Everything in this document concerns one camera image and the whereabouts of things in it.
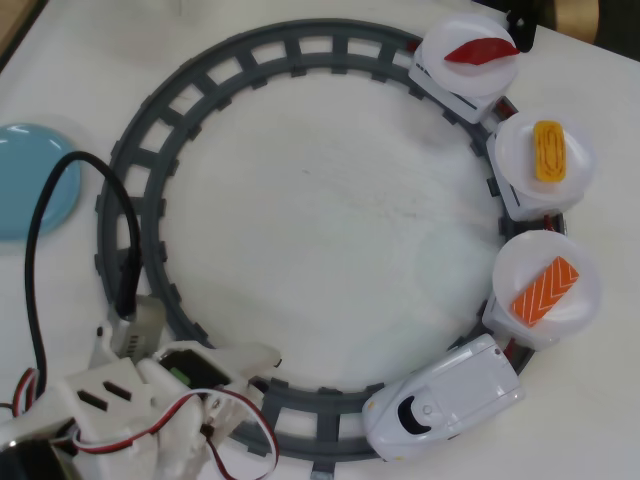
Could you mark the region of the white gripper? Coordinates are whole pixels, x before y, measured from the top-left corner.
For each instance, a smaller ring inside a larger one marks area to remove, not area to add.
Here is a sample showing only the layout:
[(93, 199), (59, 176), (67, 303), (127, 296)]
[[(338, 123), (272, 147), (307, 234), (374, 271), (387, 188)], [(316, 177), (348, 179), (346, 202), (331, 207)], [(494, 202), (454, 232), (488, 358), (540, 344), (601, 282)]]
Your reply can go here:
[(277, 349), (250, 343), (209, 349), (197, 342), (173, 342), (137, 364), (151, 386), (155, 415), (172, 415), (154, 433), (159, 444), (157, 479), (194, 479), (219, 446), (250, 418), (246, 403), (263, 398), (267, 380), (256, 377), (281, 361)]

